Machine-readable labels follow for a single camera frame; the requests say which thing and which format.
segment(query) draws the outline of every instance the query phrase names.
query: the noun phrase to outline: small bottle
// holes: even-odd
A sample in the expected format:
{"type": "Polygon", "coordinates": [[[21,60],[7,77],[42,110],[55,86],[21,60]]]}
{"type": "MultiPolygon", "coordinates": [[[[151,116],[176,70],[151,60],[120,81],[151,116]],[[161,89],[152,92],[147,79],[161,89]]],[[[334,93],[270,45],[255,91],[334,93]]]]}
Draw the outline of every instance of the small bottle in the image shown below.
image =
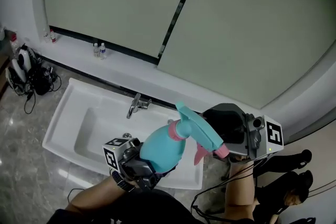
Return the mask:
{"type": "Polygon", "coordinates": [[[95,57],[99,57],[98,43],[93,44],[93,55],[94,55],[95,57]]]}
{"type": "Polygon", "coordinates": [[[10,43],[11,43],[11,48],[14,54],[14,58],[17,59],[19,56],[20,46],[19,46],[19,42],[17,40],[16,34],[12,34],[12,36],[10,37],[10,43]]]}
{"type": "Polygon", "coordinates": [[[100,60],[104,60],[106,58],[106,48],[104,43],[102,43],[101,46],[99,47],[99,51],[100,51],[100,60]]]}
{"type": "Polygon", "coordinates": [[[50,38],[51,38],[52,43],[56,42],[55,32],[52,29],[50,30],[50,38]]]}
{"type": "Polygon", "coordinates": [[[43,39],[46,43],[50,42],[50,34],[46,29],[43,29],[43,39]]]}

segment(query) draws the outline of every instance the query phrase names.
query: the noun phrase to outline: faucet handle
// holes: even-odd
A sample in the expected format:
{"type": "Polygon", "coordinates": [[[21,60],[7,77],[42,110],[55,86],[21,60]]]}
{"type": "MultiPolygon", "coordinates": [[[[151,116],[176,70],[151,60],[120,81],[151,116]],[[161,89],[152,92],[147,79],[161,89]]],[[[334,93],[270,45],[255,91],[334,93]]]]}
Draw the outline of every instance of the faucet handle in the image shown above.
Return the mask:
{"type": "Polygon", "coordinates": [[[139,102],[139,109],[148,109],[149,105],[152,103],[152,99],[149,99],[148,102],[139,102]]]}

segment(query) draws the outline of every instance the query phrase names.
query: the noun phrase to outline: tiled floor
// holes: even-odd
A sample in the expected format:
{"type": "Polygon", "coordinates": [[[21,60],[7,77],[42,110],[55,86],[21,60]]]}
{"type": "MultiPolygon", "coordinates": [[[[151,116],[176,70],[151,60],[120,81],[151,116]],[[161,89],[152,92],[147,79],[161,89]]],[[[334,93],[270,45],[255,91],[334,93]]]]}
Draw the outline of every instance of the tiled floor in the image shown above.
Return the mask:
{"type": "MultiPolygon", "coordinates": [[[[75,78],[111,91],[119,91],[105,84],[73,73],[61,67],[56,72],[62,86],[56,92],[36,96],[30,115],[24,112],[25,97],[18,97],[7,88],[0,100],[0,223],[46,223],[58,208],[65,208],[67,196],[73,188],[89,187],[104,179],[103,175],[77,166],[42,148],[42,141],[52,115],[60,101],[69,78],[75,78]]],[[[220,183],[226,174],[226,163],[206,157],[203,189],[220,183]]],[[[200,190],[161,188],[189,208],[200,190]]],[[[201,209],[218,208],[224,194],[217,189],[199,197],[201,209]]]]}

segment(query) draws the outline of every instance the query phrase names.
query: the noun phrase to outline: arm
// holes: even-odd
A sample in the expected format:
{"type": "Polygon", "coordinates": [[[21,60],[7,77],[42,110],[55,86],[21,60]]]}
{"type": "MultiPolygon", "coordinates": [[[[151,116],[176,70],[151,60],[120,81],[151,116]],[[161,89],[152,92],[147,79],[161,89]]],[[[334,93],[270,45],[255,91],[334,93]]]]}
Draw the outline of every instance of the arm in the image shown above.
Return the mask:
{"type": "Polygon", "coordinates": [[[124,193],[125,190],[118,187],[110,176],[101,183],[79,193],[65,210],[85,214],[113,203],[124,193]]]}
{"type": "Polygon", "coordinates": [[[269,220],[269,224],[275,224],[278,220],[279,215],[273,215],[269,220]]]}
{"type": "MultiPolygon", "coordinates": [[[[230,169],[230,177],[251,166],[253,162],[246,164],[234,164],[230,169]]],[[[253,168],[247,169],[237,178],[242,178],[228,183],[225,194],[224,218],[231,220],[252,219],[254,207],[254,181],[253,168]]]]}

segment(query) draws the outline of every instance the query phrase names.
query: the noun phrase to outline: black pants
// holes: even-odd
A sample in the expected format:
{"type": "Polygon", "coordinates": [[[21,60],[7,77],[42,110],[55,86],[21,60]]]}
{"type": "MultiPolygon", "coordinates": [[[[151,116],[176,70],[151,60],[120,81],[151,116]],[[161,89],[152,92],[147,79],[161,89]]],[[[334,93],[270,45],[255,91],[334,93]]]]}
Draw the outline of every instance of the black pants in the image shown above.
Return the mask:
{"type": "Polygon", "coordinates": [[[258,177],[266,172],[286,173],[294,169],[301,169],[311,161],[311,152],[304,150],[295,155],[273,156],[269,160],[262,159],[253,171],[253,177],[258,177]]]}

